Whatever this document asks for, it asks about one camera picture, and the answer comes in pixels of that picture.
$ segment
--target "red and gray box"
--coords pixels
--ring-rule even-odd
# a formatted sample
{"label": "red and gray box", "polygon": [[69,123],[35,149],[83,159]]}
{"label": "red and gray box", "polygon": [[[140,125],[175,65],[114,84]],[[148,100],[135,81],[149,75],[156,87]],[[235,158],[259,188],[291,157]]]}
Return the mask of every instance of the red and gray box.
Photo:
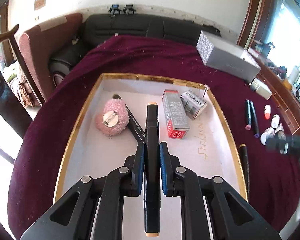
{"label": "red and gray box", "polygon": [[190,125],[178,91],[165,90],[162,101],[168,136],[174,139],[182,139],[190,129]]}

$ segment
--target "gray gift box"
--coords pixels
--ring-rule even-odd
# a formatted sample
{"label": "gray gift box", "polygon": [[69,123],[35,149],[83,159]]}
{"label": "gray gift box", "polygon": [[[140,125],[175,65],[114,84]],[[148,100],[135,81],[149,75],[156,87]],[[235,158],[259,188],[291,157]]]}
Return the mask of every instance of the gray gift box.
{"label": "gray gift box", "polygon": [[216,35],[201,31],[196,47],[206,66],[250,83],[260,71],[258,63],[245,49]]}

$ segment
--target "wooden cabinet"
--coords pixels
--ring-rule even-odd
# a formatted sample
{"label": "wooden cabinet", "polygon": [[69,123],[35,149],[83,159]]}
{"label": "wooden cabinet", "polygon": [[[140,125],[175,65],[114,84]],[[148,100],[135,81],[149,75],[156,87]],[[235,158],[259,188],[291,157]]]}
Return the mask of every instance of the wooden cabinet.
{"label": "wooden cabinet", "polygon": [[291,91],[285,88],[275,73],[266,67],[260,59],[255,57],[254,59],[261,68],[257,78],[271,90],[271,98],[280,109],[281,115],[288,124],[291,133],[300,135],[300,103]]}

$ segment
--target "burgundy velvet cloth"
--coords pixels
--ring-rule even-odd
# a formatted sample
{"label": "burgundy velvet cloth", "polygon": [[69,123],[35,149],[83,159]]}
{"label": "burgundy velvet cloth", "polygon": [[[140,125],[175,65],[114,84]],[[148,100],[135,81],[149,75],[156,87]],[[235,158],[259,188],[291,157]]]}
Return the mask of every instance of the burgundy velvet cloth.
{"label": "burgundy velvet cloth", "polygon": [[[138,73],[199,82],[210,86],[229,123],[237,147],[247,145],[250,204],[281,230],[300,196],[300,164],[291,156],[267,152],[252,131],[245,130],[244,101],[253,101],[260,132],[270,126],[263,117],[271,105],[230,74],[203,65],[195,47],[173,41],[117,36],[90,51],[66,76],[31,123],[11,177],[8,220],[17,239],[51,205],[59,166],[69,135],[91,88],[101,73]],[[286,134],[287,124],[282,120]]]}

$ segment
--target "metal screw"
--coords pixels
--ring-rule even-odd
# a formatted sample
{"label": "metal screw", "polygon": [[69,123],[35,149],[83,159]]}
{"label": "metal screw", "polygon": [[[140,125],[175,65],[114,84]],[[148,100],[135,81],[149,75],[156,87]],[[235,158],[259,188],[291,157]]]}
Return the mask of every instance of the metal screw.
{"label": "metal screw", "polygon": [[90,182],[90,180],[91,180],[91,177],[90,177],[90,176],[83,176],[83,177],[81,178],[81,182],[82,182],[82,183],[88,183],[88,182]]}
{"label": "metal screw", "polygon": [[221,184],[221,183],[223,182],[223,179],[222,179],[221,177],[214,177],[214,178],[213,178],[213,181],[214,181],[215,183]]}
{"label": "metal screw", "polygon": [[185,167],[182,167],[182,166],[179,166],[179,167],[176,168],[176,171],[177,171],[178,173],[184,173],[184,172],[186,172],[186,168],[185,168]]}
{"label": "metal screw", "polygon": [[120,168],[119,168],[119,172],[120,172],[120,173],[127,173],[128,171],[129,171],[129,168],[128,168],[128,167],[123,166],[123,167],[120,167]]}

